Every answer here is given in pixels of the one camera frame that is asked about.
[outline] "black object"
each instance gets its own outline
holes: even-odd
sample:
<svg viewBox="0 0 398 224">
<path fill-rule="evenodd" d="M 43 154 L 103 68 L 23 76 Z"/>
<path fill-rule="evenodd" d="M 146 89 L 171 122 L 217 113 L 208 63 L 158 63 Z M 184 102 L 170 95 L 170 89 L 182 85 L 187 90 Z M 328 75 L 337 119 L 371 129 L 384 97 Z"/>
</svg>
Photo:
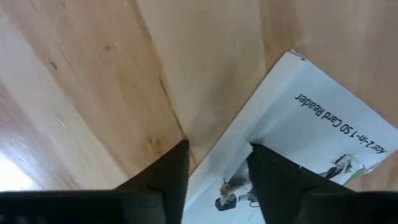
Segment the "black object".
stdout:
<svg viewBox="0 0 398 224">
<path fill-rule="evenodd" d="M 398 223 L 398 194 L 355 193 L 253 144 L 246 159 L 267 224 Z"/>
<path fill-rule="evenodd" d="M 180 223 L 188 141 L 114 190 L 0 194 L 0 223 Z"/>
<path fill-rule="evenodd" d="M 252 146 L 246 160 L 267 224 L 398 223 L 398 194 L 354 193 L 269 148 Z M 181 141 L 114 190 L 1 193 L 0 223 L 181 223 L 188 150 L 188 141 Z"/>
<path fill-rule="evenodd" d="M 215 206 L 216 206 L 217 210 L 219 210 L 221 212 L 235 208 L 236 207 L 236 195 L 231 194 L 227 198 L 226 202 L 223 205 L 221 204 L 221 198 L 218 198 L 215 202 Z"/>
</svg>

